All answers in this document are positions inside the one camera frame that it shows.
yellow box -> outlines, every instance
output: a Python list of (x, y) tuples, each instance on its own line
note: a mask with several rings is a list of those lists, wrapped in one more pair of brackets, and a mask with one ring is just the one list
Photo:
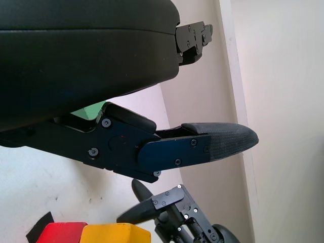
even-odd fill
[(151, 243), (151, 233), (132, 224), (87, 225), (80, 243)]

white wall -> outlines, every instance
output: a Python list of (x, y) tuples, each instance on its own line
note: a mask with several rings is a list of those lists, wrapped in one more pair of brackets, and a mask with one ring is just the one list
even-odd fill
[[(214, 0), (173, 0), (181, 25), (213, 24), (213, 41), (195, 64), (180, 67), (178, 76), (161, 84), (171, 127), (184, 122), (236, 122)], [(211, 223), (232, 230), (241, 243), (252, 234), (239, 156), (181, 169), (184, 184)]]
[(252, 149), (256, 242), (324, 239), (324, 2), (232, 0)]

metal bracket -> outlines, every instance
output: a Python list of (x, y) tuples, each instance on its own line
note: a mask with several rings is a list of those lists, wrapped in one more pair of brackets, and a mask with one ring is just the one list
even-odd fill
[(152, 196), (151, 199), (153, 201), (155, 209), (158, 210), (182, 200), (183, 197), (184, 191), (181, 188), (175, 187), (170, 191)]
[(147, 171), (169, 170), (177, 167), (207, 163), (210, 135), (166, 138), (145, 144), (138, 154), (138, 164)]
[(176, 29), (179, 65), (196, 62), (202, 57), (203, 47), (212, 41), (213, 26), (204, 22), (180, 26)]

black plastic part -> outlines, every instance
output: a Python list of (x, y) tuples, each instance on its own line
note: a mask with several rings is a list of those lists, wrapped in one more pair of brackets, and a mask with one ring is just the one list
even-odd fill
[(156, 131), (156, 124), (152, 120), (111, 102), (106, 102), (102, 109), (105, 110), (106, 116), (114, 117), (120, 122), (132, 125), (151, 134), (154, 134)]
[[(195, 147), (191, 145), (193, 139), (197, 141)], [(204, 148), (210, 144), (209, 135), (166, 138), (149, 142), (140, 150), (138, 164), (154, 172), (207, 163), (211, 161), (211, 157), (209, 153), (204, 152)]]
[(259, 142), (258, 135), (253, 130), (239, 124), (192, 123), (181, 126), (197, 134), (211, 136), (209, 148), (211, 161), (241, 153)]
[[(136, 162), (140, 146), (160, 137), (135, 127), (136, 114), (130, 115), (133, 121), (130, 125), (115, 120), (112, 115), (105, 116), (105, 107), (107, 106), (103, 106), (96, 120), (84, 120), (70, 114), (62, 119), (2, 132), (0, 139), (9, 141), (10, 144), (25, 145), (79, 160), (87, 165), (113, 170), (150, 183), (157, 181), (158, 177), (155, 177), (153, 172), (142, 169)], [(102, 126), (105, 118), (111, 121), (109, 128)], [(145, 119), (139, 115), (138, 118), (141, 121)], [(98, 150), (96, 156), (90, 156), (89, 150), (92, 148)]]
[(54, 219), (53, 219), (52, 213), (48, 212), (41, 219), (38, 220), (38, 222), (34, 225), (34, 227), (26, 235), (28, 243), (37, 243), (43, 230), (50, 223), (54, 223)]
[(224, 243), (239, 243), (236, 236), (223, 225), (214, 224), (213, 228), (219, 233)]
[(151, 199), (155, 202), (154, 207), (158, 210), (182, 200), (183, 197), (184, 191), (181, 188), (175, 187), (167, 192), (152, 196)]
[(135, 205), (117, 218), (117, 223), (139, 224), (157, 218), (161, 210), (156, 210), (149, 198)]
[(132, 180), (132, 190), (139, 202), (145, 201), (153, 196), (152, 192), (136, 179)]
[(179, 66), (198, 61), (203, 55), (203, 47), (212, 41), (213, 26), (198, 22), (180, 26), (176, 30)]
[(138, 29), (175, 34), (179, 23), (170, 0), (0, 2), (0, 30)]
[(0, 53), (0, 131), (147, 88), (179, 71), (174, 35), (151, 31), (0, 31)]

